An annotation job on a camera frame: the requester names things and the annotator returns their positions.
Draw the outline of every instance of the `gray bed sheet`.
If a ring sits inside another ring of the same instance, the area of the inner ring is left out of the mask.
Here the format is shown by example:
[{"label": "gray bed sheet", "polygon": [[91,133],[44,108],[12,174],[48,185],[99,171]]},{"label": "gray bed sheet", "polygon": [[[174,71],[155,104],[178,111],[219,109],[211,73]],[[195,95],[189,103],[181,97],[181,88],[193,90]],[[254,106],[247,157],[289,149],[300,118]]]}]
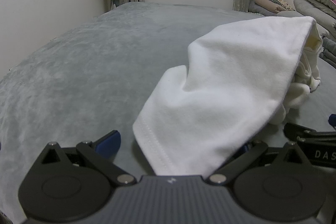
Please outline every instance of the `gray bed sheet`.
[{"label": "gray bed sheet", "polygon": [[[73,146],[113,129],[122,144],[114,163],[140,178],[152,170],[132,124],[163,73],[188,64],[187,46],[218,25],[259,16],[187,5],[128,3],[68,31],[34,52],[0,81],[0,210],[20,223],[18,187],[49,141]],[[319,59],[322,83],[288,120],[333,130],[336,70]],[[286,142],[281,126],[258,138]]]}]

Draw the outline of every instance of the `bed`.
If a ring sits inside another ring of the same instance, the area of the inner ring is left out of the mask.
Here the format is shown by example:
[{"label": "bed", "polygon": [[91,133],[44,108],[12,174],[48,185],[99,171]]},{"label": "bed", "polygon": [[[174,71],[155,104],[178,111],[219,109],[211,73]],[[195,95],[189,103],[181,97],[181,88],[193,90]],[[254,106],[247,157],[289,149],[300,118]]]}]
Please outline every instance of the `bed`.
[{"label": "bed", "polygon": [[[17,190],[49,141],[73,146],[113,129],[122,145],[114,163],[138,179],[152,170],[132,124],[162,74],[187,65],[187,46],[214,27],[260,17],[187,5],[128,3],[40,48],[0,81],[0,210],[16,224],[25,216]],[[336,70],[318,59],[320,87],[286,121],[331,131]],[[257,136],[282,146],[283,125]]]}]

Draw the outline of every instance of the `stitching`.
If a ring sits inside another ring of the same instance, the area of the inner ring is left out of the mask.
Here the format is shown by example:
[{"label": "stitching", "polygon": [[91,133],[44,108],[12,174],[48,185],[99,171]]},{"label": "stitching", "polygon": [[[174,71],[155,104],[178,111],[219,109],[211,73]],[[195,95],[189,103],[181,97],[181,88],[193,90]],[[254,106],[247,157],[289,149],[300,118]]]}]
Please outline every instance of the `stitching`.
[{"label": "stitching", "polygon": [[159,143],[159,141],[158,141],[157,138],[155,137],[155,135],[154,135],[154,133],[152,132],[152,130],[149,128],[148,124],[146,123],[146,121],[145,121],[145,119],[142,117],[142,115],[141,115],[141,119],[142,119],[143,123],[146,125],[146,127],[147,127],[149,133],[152,135],[152,137],[153,137],[154,140],[156,141],[157,146],[159,147],[159,149],[161,150],[161,152],[163,153],[163,155],[166,157],[166,160],[169,162],[169,164],[170,164],[171,166],[173,166],[173,163],[170,161],[168,155],[167,155],[166,152],[163,150],[161,144]]},{"label": "stitching", "polygon": [[[143,118],[143,116],[142,116],[141,113],[139,114],[139,118],[142,120],[143,124],[147,127],[147,129],[148,129],[148,131],[149,131],[149,134],[150,134],[150,135],[154,138],[154,140],[157,142],[157,145],[158,145],[159,147],[161,147],[160,144],[159,144],[159,142],[158,142],[157,139],[155,138],[153,132],[150,130],[149,126],[148,126],[147,123],[145,122],[145,120],[144,120],[144,118]],[[142,127],[142,122],[139,122],[139,125],[140,125],[140,128],[141,128],[141,131],[142,131],[143,135],[145,135],[145,137],[147,138],[149,145],[150,145],[151,148],[153,149],[154,153],[157,155],[158,159],[160,160],[160,162],[162,163],[162,165],[164,166],[164,168],[165,168],[165,169],[168,169],[167,165],[166,165],[166,164],[164,163],[164,161],[162,160],[160,154],[157,152],[155,146],[152,144],[150,138],[148,137],[148,135],[146,134],[144,128]],[[171,164],[171,162],[170,162],[168,156],[165,154],[165,152],[163,151],[163,149],[160,148],[160,150],[161,150],[161,152],[163,152],[163,154],[167,157],[168,162]]]}]

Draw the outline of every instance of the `blue gripper pad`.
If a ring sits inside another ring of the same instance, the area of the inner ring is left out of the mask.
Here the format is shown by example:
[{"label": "blue gripper pad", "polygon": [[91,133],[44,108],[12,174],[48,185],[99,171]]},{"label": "blue gripper pad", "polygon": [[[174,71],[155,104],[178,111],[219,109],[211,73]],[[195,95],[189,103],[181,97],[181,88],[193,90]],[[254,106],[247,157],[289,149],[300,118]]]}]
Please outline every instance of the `blue gripper pad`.
[{"label": "blue gripper pad", "polygon": [[233,158],[238,158],[239,156],[241,156],[242,154],[244,154],[245,152],[249,151],[251,148],[250,144],[245,144],[243,145],[241,148],[239,148],[239,150],[233,155]]},{"label": "blue gripper pad", "polygon": [[328,122],[332,127],[336,127],[336,114],[331,114],[329,116]]},{"label": "blue gripper pad", "polygon": [[100,138],[98,141],[94,142],[92,148],[103,158],[109,159],[118,152],[120,144],[120,133],[113,130],[104,137]]}]

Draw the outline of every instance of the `stack of bedding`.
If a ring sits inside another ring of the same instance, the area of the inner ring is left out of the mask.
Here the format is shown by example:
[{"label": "stack of bedding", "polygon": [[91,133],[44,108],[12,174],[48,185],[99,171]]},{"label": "stack of bedding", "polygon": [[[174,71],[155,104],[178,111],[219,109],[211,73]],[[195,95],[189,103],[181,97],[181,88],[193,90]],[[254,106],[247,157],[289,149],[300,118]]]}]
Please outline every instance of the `stack of bedding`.
[{"label": "stack of bedding", "polygon": [[323,37],[336,42],[336,0],[294,0],[294,6],[300,14],[315,18],[327,30]]},{"label": "stack of bedding", "polygon": [[323,38],[324,50],[320,53],[320,58],[336,68],[336,42],[329,38]]},{"label": "stack of bedding", "polygon": [[287,10],[293,8],[284,0],[252,0],[249,5],[249,12],[264,16],[277,16],[277,13]]},{"label": "stack of bedding", "polygon": [[[298,11],[283,11],[277,14],[278,17],[303,17],[304,15],[300,14]],[[317,30],[319,31],[320,37],[330,37],[330,32],[322,27],[320,24],[316,23]]]}]

